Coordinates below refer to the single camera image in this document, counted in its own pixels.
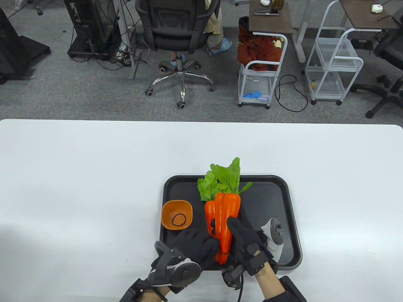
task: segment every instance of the chrome chair leg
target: chrome chair leg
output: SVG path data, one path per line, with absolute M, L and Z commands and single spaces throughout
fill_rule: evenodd
M 196 62 L 196 60 L 188 60 L 184 63 L 183 65 L 183 69 L 188 68 L 190 65 L 194 64 Z
M 161 61 L 160 65 L 164 65 L 166 68 L 168 68 L 171 71 L 175 71 L 175 66 L 172 66 L 170 62 L 168 61 Z
M 186 91 L 185 91 L 185 79 L 184 74 L 179 74 L 180 83 L 179 83 L 179 91 L 181 94 L 181 100 L 177 103 L 179 109 L 183 109 L 186 104 Z
M 185 74 L 190 75 L 192 77 L 202 78 L 210 82 L 210 84 L 214 85 L 214 81 L 210 79 L 206 74 L 196 74 L 193 72 L 186 71 Z
M 165 75 L 165 76 L 163 76 L 163 77 L 160 77 L 160 78 L 155 79 L 155 80 L 152 81 L 151 84 L 148 86 L 148 89 L 151 89 L 156 83 L 161 82 L 161 81 L 163 81 L 163 80 L 165 80 L 165 79 L 167 79 L 167 78 L 170 78 L 170 77 L 173 76 L 173 75 L 175 75 L 174 72 L 173 72 L 173 73 L 170 73 L 170 74 L 167 74 L 167 75 Z

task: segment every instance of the red cloth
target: red cloth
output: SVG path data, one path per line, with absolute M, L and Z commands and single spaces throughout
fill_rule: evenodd
M 249 62 L 273 61 L 280 62 L 282 49 L 275 47 L 275 37 L 253 35 L 242 26 L 239 26 L 238 62 L 246 66 Z M 277 65 L 253 64 L 255 71 L 277 71 Z

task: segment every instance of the blue slipper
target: blue slipper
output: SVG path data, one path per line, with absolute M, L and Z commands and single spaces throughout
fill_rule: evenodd
M 185 55 L 184 55 L 184 54 L 181 54 L 181 56 L 182 56 L 182 62 L 186 61 Z M 171 58 L 171 65 L 176 67 L 176 61 L 173 61 L 173 62 L 172 62 L 172 58 Z
M 227 51 L 231 47 L 232 47 L 232 41 L 229 41 L 227 38 L 223 38 L 222 43 L 221 43 L 221 47 L 219 49 L 209 49 L 209 48 L 207 48 L 207 51 L 212 56 L 213 54 L 219 54 L 220 52 Z

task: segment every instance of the orange bowl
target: orange bowl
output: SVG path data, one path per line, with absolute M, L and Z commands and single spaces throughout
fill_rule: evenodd
M 161 223 L 169 230 L 184 230 L 193 220 L 192 205 L 186 200 L 170 200 L 162 206 Z

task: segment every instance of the bottle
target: bottle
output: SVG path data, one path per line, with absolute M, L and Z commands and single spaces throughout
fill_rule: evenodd
M 282 10 L 285 0 L 273 0 L 272 9 Z

